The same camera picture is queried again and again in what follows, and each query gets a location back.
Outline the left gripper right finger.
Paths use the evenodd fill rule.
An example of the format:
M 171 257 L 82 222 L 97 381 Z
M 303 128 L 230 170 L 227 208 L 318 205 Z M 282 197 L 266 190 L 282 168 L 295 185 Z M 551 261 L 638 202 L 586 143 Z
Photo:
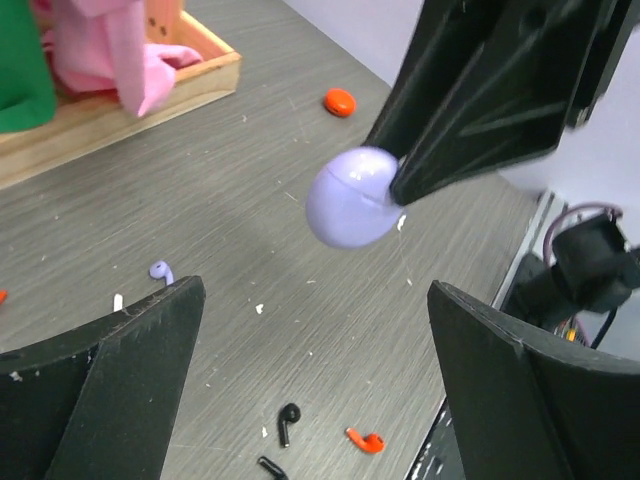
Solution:
M 448 283 L 431 284 L 427 306 L 466 478 L 638 478 L 638 362 Z

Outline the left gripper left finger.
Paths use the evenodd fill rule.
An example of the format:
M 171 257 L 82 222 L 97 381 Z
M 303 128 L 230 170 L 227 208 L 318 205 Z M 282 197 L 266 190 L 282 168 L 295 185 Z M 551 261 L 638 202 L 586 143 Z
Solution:
M 205 298 L 183 277 L 2 354 L 2 478 L 160 478 Z

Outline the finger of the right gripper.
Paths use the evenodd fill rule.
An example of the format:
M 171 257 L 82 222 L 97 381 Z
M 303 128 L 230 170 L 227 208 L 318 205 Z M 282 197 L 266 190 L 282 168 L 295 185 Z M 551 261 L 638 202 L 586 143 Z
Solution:
M 605 1 L 498 1 L 500 17 L 390 185 L 408 205 L 556 149 Z
M 394 86 L 364 144 L 406 156 L 500 17 L 498 1 L 425 1 Z

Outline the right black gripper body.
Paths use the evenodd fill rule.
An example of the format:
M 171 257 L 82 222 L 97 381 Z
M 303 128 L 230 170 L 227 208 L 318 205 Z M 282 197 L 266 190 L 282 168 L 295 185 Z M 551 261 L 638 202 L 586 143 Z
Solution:
M 605 1 L 595 36 L 577 84 L 566 124 L 583 126 L 606 93 L 633 30 L 639 25 L 639 0 Z

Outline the purple earbud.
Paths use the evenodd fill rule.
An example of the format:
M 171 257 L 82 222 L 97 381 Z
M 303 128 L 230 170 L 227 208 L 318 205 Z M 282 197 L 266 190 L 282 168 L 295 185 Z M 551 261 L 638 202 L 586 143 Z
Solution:
M 165 285 L 169 286 L 174 283 L 174 274 L 164 260 L 153 263 L 148 270 L 149 276 L 155 280 L 164 280 Z

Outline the purple earbud case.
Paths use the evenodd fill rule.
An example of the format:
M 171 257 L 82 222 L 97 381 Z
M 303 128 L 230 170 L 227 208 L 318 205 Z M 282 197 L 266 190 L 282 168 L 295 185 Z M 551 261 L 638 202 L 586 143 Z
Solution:
M 325 245 L 358 249 L 381 239 L 404 214 L 390 193 L 398 161 L 375 147 L 337 155 L 312 181 L 305 213 L 308 226 Z

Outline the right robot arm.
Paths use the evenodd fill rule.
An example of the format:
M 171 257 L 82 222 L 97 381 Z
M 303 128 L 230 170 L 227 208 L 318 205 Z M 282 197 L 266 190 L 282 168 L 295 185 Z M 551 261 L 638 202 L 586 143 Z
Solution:
M 427 1 L 366 144 L 399 163 L 407 206 L 450 184 L 553 152 L 583 125 L 639 23 L 635 1 Z M 613 318 L 639 286 L 639 252 L 597 215 L 544 239 L 543 268 L 508 314 L 547 331 L 582 311 Z

